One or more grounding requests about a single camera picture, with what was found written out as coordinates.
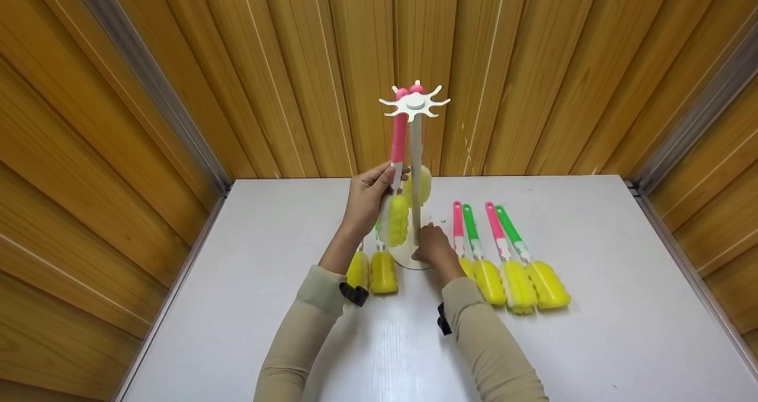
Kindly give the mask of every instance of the pink handle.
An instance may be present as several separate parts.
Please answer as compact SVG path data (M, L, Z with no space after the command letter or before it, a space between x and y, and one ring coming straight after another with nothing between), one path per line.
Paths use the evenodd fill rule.
M495 212L495 205L492 202L487 202L484 205L484 209L487 210L487 218L490 219L492 236L495 239L505 239L506 234L503 232L503 227L500 226L500 220L498 220L497 213Z
M463 210L461 210L461 201L452 203L452 236L463 237Z
M398 89L395 93L395 100L400 100L409 95L405 88ZM406 126L408 125L408 114L396 114L392 120L392 150L390 151L390 162L403 162L403 156L406 151Z

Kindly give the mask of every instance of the hand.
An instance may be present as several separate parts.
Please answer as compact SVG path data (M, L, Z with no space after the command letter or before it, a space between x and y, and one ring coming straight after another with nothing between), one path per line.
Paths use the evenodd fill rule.
M400 179L408 180L409 171L409 168L404 168ZM379 218L381 198L389 191L393 178L395 169L390 167L390 162L384 162L362 175L353 177L350 180L350 192L340 230L358 240L368 235Z
M458 254L450 246L447 235L433 223L422 227L419 234L419 248L416 249L413 258L433 267L439 274L439 280L442 281L443 286L455 278L465 276L458 261Z

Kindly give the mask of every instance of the white table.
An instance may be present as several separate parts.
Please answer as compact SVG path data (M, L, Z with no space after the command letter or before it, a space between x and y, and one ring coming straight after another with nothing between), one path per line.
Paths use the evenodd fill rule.
M127 392L129 402L249 401L277 327L341 218L347 180L237 181ZM616 176L436 178L425 213L501 203L573 296L566 312L500 311L557 401L755 400L758 384ZM366 239L371 256L373 240ZM478 400L436 326L430 271L345 308L306 400Z

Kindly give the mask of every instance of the brush handle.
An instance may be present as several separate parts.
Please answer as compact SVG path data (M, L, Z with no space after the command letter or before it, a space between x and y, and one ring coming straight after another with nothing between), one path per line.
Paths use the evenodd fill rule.
M468 235L468 242L471 243L471 251L473 251L474 260L482 259L481 243L479 242L479 233L476 232L476 224L474 224L474 214L471 212L471 205L463 204L463 222L466 224L466 235Z
M409 95L405 88L398 89L395 92L395 100L403 99ZM390 151L390 162L403 162L406 151L406 126L408 125L408 114L400 113L392 119L392 149Z
M465 249L463 248L463 211L461 208L461 201L452 203L452 247L455 248L455 253L458 254L458 257L465 256Z
M523 242L521 235L519 235L519 232L517 232L515 226L513 225L513 222L508 217L506 209L503 208L502 205L498 205L495 207L495 212L497 213L498 219L500 219L500 223L503 225L503 229L506 230L506 234L508 234L508 237L511 239L513 247L519 253L519 256L523 259L523 261L530 262L531 254L529 253L529 249L527 248L526 243Z
M503 227L500 226L500 220L497 219L495 205L492 202L486 202L484 209L487 210L487 218L490 220L490 229L492 229L492 237L495 239L500 260L507 262L511 259L511 250L508 248L508 240L503 232Z
M409 95L405 88L395 92L395 100ZM403 178L403 160L406 151L406 127L408 126L408 114L398 114L392 120L392 148L390 149L390 166L395 168L395 177L392 181L392 189L396 192L400 189Z

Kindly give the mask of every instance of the wooden paneling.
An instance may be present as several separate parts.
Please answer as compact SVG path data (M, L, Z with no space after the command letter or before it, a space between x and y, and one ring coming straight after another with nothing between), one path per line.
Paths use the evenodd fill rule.
M661 210L655 198L653 205ZM676 230L674 236L701 275L708 275L758 243L758 162Z
M0 273L0 378L110 400L139 341Z
M93 402L94 399L0 380L0 400L5 400L5 402Z
M649 59L644 59L646 65L640 67L644 73L635 79L638 83L633 87L638 94L630 95L618 107L609 108L606 116L618 118L609 120L605 125L601 121L583 153L584 159L577 163L574 173L589 173L597 169L598 172L620 173L624 178L634 178L758 17L756 0L713 0L707 11L705 2L666 0L664 7L681 11L671 10L670 14L664 14L666 9L661 9L660 16L666 16L669 22L659 17L660 23L654 25L662 27L660 32L656 32L659 36L648 38L651 42L660 41L656 46L641 50L647 52ZM668 34L696 24L695 17L699 14L704 14L701 22L679 55L671 56L670 59L674 56L676 59L669 67L670 61L662 59L671 54L672 49L677 49L682 38Z
M207 211L40 0L0 0L0 53L185 242L194 242Z
M390 157L395 99L392 0L329 0L358 172Z
M266 0L208 4L282 177L319 176Z
M205 0L167 0L224 115L260 178L280 175Z
M43 0L208 211L217 194L81 0Z
M512 65L484 156L470 175L523 175L537 147L593 0L527 0Z
M487 154L525 0L458 0L441 175Z
M329 0L266 0L322 177L357 173Z
M408 87L420 80L431 91L441 85L439 99L447 99L457 1L394 0L395 76L400 86ZM447 108L435 109L439 116L422 122L422 161L433 175L439 175Z
M595 0L527 173L566 175L663 0Z
M146 334L166 289L2 164L0 217L3 272Z
M119 0L206 142L232 178L257 174L165 0Z
M186 243L1 60L0 122L0 161L171 285Z
M758 245L706 276L705 282L737 331L758 329Z
M656 187L653 202L674 231L758 161L758 80L732 103Z
M758 359L758 329L744 334L742 338L745 339L747 347L753 352L753 356Z

